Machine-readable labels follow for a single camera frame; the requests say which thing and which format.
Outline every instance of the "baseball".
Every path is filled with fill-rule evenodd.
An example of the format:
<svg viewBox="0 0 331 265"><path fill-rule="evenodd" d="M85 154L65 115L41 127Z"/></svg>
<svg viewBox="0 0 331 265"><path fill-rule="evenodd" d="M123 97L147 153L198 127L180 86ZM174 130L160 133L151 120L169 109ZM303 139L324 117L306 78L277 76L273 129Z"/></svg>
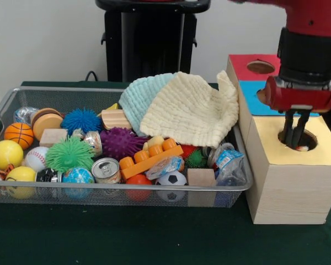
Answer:
<svg viewBox="0 0 331 265"><path fill-rule="evenodd" d="M48 150L49 148L44 146L33 148L26 155L25 165L34 169L35 172L43 170L46 168L45 155Z"/></svg>

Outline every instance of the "black cable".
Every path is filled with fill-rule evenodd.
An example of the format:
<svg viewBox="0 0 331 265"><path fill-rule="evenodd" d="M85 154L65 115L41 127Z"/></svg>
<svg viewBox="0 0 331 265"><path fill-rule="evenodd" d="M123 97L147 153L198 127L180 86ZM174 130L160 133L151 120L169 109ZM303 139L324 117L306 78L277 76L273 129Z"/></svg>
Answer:
<svg viewBox="0 0 331 265"><path fill-rule="evenodd" d="M96 82L98 82L98 77L97 77L97 75L95 74L94 71L89 71L89 72L88 72L88 74L87 74L87 76L86 76L86 78L85 78L85 81L88 81L90 75L93 75L93 76L94 76L94 80L95 80Z"/></svg>

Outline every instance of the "green spiky ball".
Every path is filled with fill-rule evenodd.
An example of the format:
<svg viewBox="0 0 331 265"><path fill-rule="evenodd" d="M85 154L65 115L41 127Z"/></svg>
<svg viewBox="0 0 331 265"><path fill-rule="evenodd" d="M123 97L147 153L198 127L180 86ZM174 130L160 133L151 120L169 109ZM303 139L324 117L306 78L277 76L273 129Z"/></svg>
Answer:
<svg viewBox="0 0 331 265"><path fill-rule="evenodd" d="M48 168L66 172L74 167L91 170L93 150L90 145L78 137L70 137L49 148L45 160Z"/></svg>
<svg viewBox="0 0 331 265"><path fill-rule="evenodd" d="M185 162L189 168L205 168L207 166L207 159L200 150L192 152Z"/></svg>

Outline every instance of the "white ball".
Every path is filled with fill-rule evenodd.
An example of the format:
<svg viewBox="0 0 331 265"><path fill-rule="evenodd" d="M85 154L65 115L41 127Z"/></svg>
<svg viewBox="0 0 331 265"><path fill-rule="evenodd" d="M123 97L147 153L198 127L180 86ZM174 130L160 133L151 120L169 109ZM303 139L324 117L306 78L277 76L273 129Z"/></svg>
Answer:
<svg viewBox="0 0 331 265"><path fill-rule="evenodd" d="M157 195L167 203L177 203L185 196L184 190L158 190Z"/></svg>
<svg viewBox="0 0 331 265"><path fill-rule="evenodd" d="M179 171L174 171L165 174L156 181L156 185L176 185L183 186L186 185L186 178Z"/></svg>
<svg viewBox="0 0 331 265"><path fill-rule="evenodd" d="M48 150L49 148L44 146L33 148L26 155L26 166L34 169L35 172L39 172L46 168L45 155Z"/></svg>

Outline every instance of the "black stand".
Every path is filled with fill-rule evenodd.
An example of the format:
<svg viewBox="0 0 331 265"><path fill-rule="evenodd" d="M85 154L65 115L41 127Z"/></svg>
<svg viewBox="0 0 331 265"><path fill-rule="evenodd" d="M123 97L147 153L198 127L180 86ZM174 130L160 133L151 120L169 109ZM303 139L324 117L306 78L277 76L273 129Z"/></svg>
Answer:
<svg viewBox="0 0 331 265"><path fill-rule="evenodd" d="M95 1L106 10L102 43L106 43L108 81L190 72L193 45L197 44L194 13L208 10L211 0Z"/></svg>

